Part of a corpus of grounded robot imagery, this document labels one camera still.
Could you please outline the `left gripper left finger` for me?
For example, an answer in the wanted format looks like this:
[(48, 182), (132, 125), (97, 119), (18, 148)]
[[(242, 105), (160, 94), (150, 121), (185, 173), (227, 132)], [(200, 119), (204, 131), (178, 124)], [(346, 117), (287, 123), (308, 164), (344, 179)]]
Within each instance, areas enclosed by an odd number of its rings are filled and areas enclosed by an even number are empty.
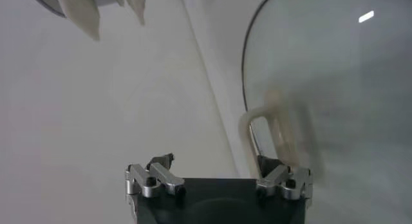
[(174, 154), (168, 153), (151, 158), (146, 166), (129, 164), (124, 171), (126, 194), (155, 198), (163, 187), (167, 194), (184, 195), (185, 180), (170, 172), (173, 161)]

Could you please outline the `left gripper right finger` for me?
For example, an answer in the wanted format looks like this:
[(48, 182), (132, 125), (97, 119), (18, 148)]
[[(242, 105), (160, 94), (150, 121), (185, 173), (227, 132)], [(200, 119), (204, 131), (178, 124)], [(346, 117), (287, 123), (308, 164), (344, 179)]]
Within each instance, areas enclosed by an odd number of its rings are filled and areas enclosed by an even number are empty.
[(313, 176), (311, 170), (294, 167), (278, 159), (257, 156), (260, 179), (256, 189), (263, 197), (280, 195), (286, 200), (311, 200), (313, 197)]

